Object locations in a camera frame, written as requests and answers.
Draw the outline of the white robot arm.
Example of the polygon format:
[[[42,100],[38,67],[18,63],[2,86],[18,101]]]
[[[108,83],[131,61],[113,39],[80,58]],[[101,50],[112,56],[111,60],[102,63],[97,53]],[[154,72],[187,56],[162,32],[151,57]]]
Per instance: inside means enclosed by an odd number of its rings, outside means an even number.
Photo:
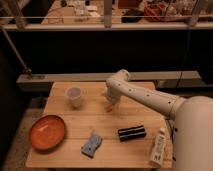
[[[172,171],[213,171],[213,98],[183,98],[129,80],[125,69],[108,77],[106,98],[116,104],[124,95],[174,121]]]

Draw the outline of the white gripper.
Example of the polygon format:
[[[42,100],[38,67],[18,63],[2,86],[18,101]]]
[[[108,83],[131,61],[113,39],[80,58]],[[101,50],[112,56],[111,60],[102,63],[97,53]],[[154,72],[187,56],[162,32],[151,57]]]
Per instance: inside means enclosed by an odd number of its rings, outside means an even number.
[[[107,89],[105,91],[105,97],[106,99],[112,104],[112,105],[116,105],[119,103],[120,98],[121,98],[121,94],[118,93],[115,90],[112,89]]]

